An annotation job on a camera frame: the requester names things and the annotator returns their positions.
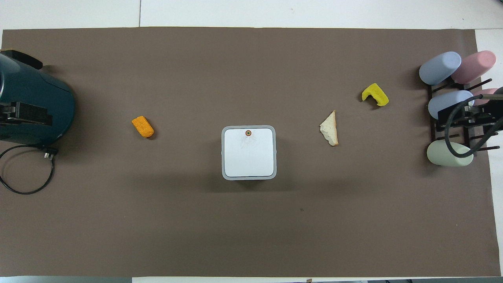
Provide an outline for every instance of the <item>bread slice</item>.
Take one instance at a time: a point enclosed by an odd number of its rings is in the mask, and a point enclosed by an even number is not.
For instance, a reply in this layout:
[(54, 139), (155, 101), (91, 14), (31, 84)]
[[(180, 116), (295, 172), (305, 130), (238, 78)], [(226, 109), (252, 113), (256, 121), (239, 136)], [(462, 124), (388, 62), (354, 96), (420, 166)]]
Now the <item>bread slice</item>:
[(319, 131), (323, 134), (323, 137), (328, 141), (331, 146), (336, 146), (339, 144), (337, 140), (337, 129), (336, 129), (336, 111), (334, 110), (319, 126)]

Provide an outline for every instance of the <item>brown tabletop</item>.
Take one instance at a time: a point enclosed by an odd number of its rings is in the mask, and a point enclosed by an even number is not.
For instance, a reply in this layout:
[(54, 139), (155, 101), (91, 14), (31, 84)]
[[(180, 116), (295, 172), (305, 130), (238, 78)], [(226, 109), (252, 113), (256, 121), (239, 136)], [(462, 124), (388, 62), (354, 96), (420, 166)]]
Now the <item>brown tabletop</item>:
[[(6, 30), (3, 48), (44, 62), (77, 109), (49, 186), (0, 188), (1, 275), (500, 275), (487, 153), (426, 158), (418, 68), (476, 52), (473, 30)], [(388, 105), (361, 102), (371, 83)], [(337, 147), (318, 127), (334, 109)], [(221, 131), (250, 124), (276, 129), (278, 174), (224, 180)], [(40, 156), (2, 176), (36, 187)]]

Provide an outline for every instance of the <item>yellow pepper piece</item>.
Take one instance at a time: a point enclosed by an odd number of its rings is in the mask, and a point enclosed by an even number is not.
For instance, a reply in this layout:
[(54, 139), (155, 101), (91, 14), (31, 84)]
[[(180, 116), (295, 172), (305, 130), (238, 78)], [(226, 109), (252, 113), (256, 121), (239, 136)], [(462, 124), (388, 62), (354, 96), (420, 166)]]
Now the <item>yellow pepper piece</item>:
[(377, 101), (377, 106), (384, 106), (389, 102), (386, 94), (384, 94), (382, 89), (376, 83), (371, 84), (362, 92), (362, 101), (367, 99), (369, 95)]
[(144, 116), (133, 119), (131, 123), (142, 137), (151, 137), (154, 134), (154, 129)]

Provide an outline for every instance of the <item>thick black cable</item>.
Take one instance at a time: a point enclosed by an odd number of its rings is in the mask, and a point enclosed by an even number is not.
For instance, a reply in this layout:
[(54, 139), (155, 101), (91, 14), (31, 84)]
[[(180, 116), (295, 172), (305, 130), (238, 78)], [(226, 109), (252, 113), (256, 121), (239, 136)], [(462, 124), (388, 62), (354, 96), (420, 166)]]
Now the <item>thick black cable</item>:
[(447, 148), (449, 149), (449, 151), (456, 157), (464, 158), (464, 157), (468, 157), (468, 156), (472, 155), (474, 152), (479, 150), (484, 145), (484, 143), (492, 136), (492, 134), (494, 134), (497, 130), (499, 130), (503, 126), (503, 117), (502, 117), (484, 134), (482, 139), (480, 139), (472, 148), (470, 148), (469, 151), (467, 151), (465, 153), (462, 153), (462, 154), (457, 153), (454, 150), (454, 148), (452, 148), (451, 141), (449, 140), (449, 129), (451, 128), (451, 124), (452, 124), (452, 121), (454, 120), (454, 116), (456, 115), (456, 113), (459, 112), (459, 110), (461, 110), (461, 108), (467, 106), (470, 101), (475, 100), (475, 99), (480, 99), (480, 98), (482, 98), (482, 95), (473, 96), (473, 97), (470, 97), (464, 101), (461, 101), (460, 103), (458, 103), (456, 105), (456, 107), (454, 107), (451, 114), (449, 114), (449, 118), (447, 118), (447, 122), (446, 122), (446, 126), (445, 126), (445, 144), (447, 145)]
[[(0, 154), (0, 159), (9, 151), (13, 150), (13, 149), (17, 149), (17, 148), (36, 148), (36, 149), (44, 149), (43, 147), (38, 147), (38, 146), (26, 146), (26, 145), (20, 145), (20, 146), (15, 146), (15, 147), (11, 147), (7, 150), (5, 150), (4, 152), (2, 152), (2, 154)], [(54, 174), (54, 159), (51, 159), (51, 173), (49, 174), (49, 178), (47, 178), (47, 180), (45, 181), (45, 183), (39, 187), (38, 189), (35, 189), (33, 191), (29, 191), (29, 192), (20, 192), (18, 190), (15, 190), (13, 189), (11, 186), (9, 186), (3, 179), (2, 177), (0, 176), (0, 183), (2, 183), (2, 185), (4, 185), (7, 189), (9, 189), (11, 192), (15, 192), (15, 193), (18, 193), (18, 194), (34, 194), (36, 192), (39, 192), (41, 191), (43, 188), (45, 188), (49, 182), (51, 181), (52, 179), (52, 175)]]

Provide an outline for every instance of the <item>orange nugget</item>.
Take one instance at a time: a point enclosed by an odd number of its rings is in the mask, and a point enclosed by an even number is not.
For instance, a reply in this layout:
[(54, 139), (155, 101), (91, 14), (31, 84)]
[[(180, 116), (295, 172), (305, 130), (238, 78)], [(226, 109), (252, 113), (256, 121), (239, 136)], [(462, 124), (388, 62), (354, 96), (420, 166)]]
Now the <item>orange nugget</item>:
[(154, 134), (154, 129), (144, 116), (133, 119), (131, 123), (133, 123), (134, 127), (138, 130), (138, 133), (140, 133), (142, 137), (151, 137)]

